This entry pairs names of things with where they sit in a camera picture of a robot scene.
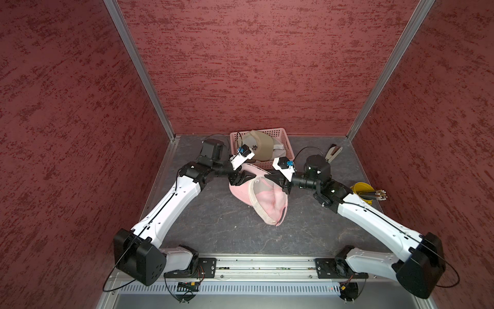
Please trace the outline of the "pink baseball cap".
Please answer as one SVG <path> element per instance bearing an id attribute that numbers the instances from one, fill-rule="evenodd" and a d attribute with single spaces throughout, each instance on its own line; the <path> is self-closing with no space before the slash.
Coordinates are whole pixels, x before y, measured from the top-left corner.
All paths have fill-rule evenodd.
<path id="1" fill-rule="evenodd" d="M 266 224 L 281 225 L 288 210 L 288 195 L 280 185 L 267 178 L 269 172 L 252 164 L 241 167 L 242 171 L 254 174 L 255 178 L 240 186 L 229 185 L 230 192 L 252 207 Z"/>

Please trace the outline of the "pink plastic basket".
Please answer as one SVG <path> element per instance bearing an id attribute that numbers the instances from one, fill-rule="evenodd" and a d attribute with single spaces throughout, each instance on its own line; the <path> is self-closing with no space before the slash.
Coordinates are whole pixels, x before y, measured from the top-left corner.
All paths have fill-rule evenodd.
<path id="1" fill-rule="evenodd" d="M 242 142 L 240 142 L 239 139 L 243 135 L 247 134 L 250 131 L 238 131 L 238 132 L 233 132 L 230 134 L 231 154 L 235 155 L 238 152 L 238 149 L 242 146 Z M 286 149 L 286 156 L 285 157 L 288 157 L 289 160 L 295 159 L 295 154 L 293 152 L 292 145 L 290 144 L 288 135 L 287 135 L 286 130 L 284 128 L 256 130 L 256 131 L 261 131 L 263 133 L 266 133 L 267 135 L 270 135 L 271 137 L 282 142 L 284 144 L 285 149 Z M 267 162 L 260 162 L 260 161 L 255 161 L 255 160 L 251 159 L 251 160 L 248 160 L 247 162 L 250 164 L 253 164 L 257 167 L 260 167 L 261 169 L 264 169 L 266 171 L 271 171 L 271 170 L 274 170 L 274 168 L 272 166 L 273 161 L 274 160 L 267 161 Z"/>

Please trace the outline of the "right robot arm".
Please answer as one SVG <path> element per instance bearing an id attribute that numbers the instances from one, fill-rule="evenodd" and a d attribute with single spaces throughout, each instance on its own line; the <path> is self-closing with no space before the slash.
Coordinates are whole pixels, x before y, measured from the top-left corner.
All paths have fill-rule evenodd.
<path id="1" fill-rule="evenodd" d="M 397 281 L 406 291 L 427 299 L 446 271 L 442 241 L 432 233 L 422 235 L 390 219 L 331 176 L 331 166 L 321 155 L 311 155 L 304 172 L 296 171 L 287 157 L 275 158 L 269 177 L 287 193 L 293 187 L 307 189 L 325 208 L 354 222 L 390 251 L 363 251 L 348 247 L 342 251 L 342 270 L 368 273 Z"/>

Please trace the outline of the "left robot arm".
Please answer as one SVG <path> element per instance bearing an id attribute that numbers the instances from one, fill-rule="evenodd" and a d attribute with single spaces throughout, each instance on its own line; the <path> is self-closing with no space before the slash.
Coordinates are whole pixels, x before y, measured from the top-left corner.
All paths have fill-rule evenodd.
<path id="1" fill-rule="evenodd" d="M 183 210 L 206 185 L 225 177 L 230 185 L 240 186 L 255 178 L 243 171 L 242 165 L 254 157 L 254 151 L 243 144 L 235 155 L 222 159 L 224 144 L 216 139 L 202 143 L 195 161 L 181 167 L 175 182 L 158 204 L 132 229 L 120 229 L 113 238 L 114 267 L 146 287 L 168 272 L 194 273 L 196 252 L 184 246 L 162 249 L 162 243 Z"/>

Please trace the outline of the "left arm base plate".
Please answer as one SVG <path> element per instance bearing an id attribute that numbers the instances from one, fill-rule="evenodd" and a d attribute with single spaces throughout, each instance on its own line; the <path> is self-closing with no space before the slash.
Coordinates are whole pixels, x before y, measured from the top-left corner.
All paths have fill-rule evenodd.
<path id="1" fill-rule="evenodd" d="M 214 257 L 194 257 L 185 270 L 166 273 L 167 278 L 210 279 L 216 274 L 217 259 Z"/>

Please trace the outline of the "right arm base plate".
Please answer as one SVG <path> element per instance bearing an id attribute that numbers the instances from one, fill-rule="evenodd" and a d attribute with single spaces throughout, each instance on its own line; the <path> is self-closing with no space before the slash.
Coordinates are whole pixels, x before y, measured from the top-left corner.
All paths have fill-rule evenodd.
<path id="1" fill-rule="evenodd" d="M 317 258 L 315 269 L 319 279 L 368 279 L 367 273 L 353 271 L 344 259 L 340 258 Z"/>

